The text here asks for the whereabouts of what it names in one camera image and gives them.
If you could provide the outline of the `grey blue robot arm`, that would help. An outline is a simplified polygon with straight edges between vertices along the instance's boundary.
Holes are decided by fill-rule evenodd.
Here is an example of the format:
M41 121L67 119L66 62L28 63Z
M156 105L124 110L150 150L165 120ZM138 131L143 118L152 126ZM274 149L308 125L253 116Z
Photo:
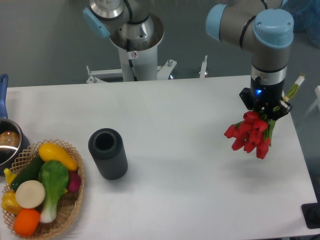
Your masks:
M240 92L248 110L261 110L278 120L291 110L282 96L294 19L282 0L241 0L215 5L205 21L206 33L219 42L252 53L250 87ZM164 36L161 20L147 0L92 0L82 12L91 30L110 38L118 48L126 82L164 80L158 69L158 45Z

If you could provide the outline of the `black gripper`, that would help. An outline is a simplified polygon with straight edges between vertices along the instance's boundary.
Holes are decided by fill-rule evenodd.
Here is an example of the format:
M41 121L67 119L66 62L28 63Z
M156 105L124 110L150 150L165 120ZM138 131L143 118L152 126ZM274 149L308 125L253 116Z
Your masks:
M256 87L255 83L251 82L250 88L245 87L239 96L248 110L263 113L269 120L278 120L292 109L292 105L283 100L283 85L284 82L280 82Z

